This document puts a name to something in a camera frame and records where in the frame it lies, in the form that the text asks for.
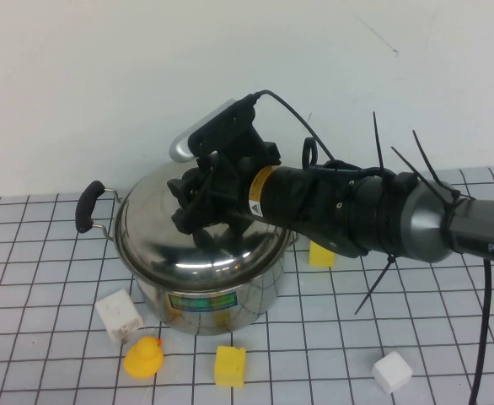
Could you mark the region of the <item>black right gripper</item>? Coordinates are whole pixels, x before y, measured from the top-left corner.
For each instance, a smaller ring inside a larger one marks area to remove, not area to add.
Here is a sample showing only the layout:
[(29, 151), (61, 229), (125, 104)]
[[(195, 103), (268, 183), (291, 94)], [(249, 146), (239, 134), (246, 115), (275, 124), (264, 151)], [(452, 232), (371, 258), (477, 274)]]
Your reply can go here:
[(197, 167), (186, 173), (187, 185), (182, 179), (167, 181), (176, 199), (186, 199), (186, 211), (178, 208), (171, 216), (177, 230), (191, 235), (196, 246), (213, 249), (221, 240), (243, 239), (254, 223), (281, 229), (276, 220), (255, 215), (249, 208), (255, 176), (281, 163), (277, 146), (228, 143), (206, 150), (207, 145), (192, 145)]

